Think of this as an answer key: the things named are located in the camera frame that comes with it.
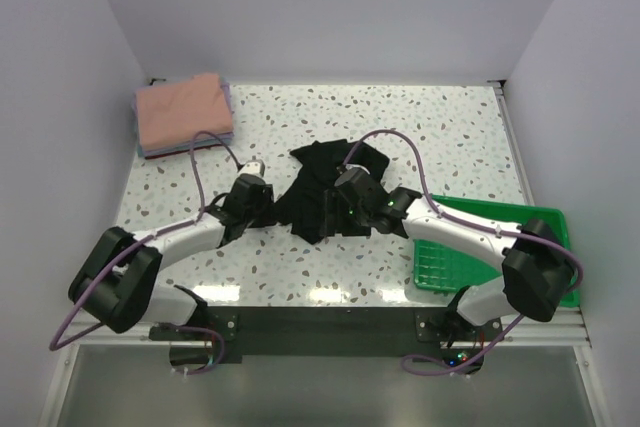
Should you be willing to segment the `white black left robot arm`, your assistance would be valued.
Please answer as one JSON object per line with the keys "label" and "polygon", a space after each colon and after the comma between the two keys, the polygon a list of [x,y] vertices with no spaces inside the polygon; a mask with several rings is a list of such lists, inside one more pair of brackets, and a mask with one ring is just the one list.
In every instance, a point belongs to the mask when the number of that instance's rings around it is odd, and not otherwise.
{"label": "white black left robot arm", "polygon": [[266,223],[273,187],[260,176],[236,177],[221,205],[160,229],[107,229],[72,281],[68,297],[102,325],[123,333],[140,322],[169,322],[185,339],[200,337],[207,315],[193,295],[158,287],[161,270],[197,253],[217,250]]}

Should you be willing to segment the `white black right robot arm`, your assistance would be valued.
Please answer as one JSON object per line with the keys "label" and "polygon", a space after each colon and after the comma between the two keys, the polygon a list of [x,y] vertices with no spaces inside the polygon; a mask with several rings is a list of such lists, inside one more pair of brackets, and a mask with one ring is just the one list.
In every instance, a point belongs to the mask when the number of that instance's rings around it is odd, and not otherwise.
{"label": "white black right robot arm", "polygon": [[323,210],[324,237],[377,231],[431,241],[499,272],[493,280],[460,288],[431,320],[433,328],[459,340],[504,315],[550,321],[583,275],[578,260],[541,219],[518,224],[449,209],[416,190],[387,191],[361,167],[339,169],[323,194]]}

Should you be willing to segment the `black t shirt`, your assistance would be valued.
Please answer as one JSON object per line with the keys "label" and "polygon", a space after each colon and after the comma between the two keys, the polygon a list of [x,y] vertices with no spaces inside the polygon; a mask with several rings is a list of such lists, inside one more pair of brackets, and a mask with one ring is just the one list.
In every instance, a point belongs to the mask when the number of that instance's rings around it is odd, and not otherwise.
{"label": "black t shirt", "polygon": [[354,145],[346,139],[315,141],[290,151],[301,167],[291,186],[274,204],[278,223],[290,225],[293,235],[311,245],[325,238],[321,232],[325,192],[334,187],[339,167]]}

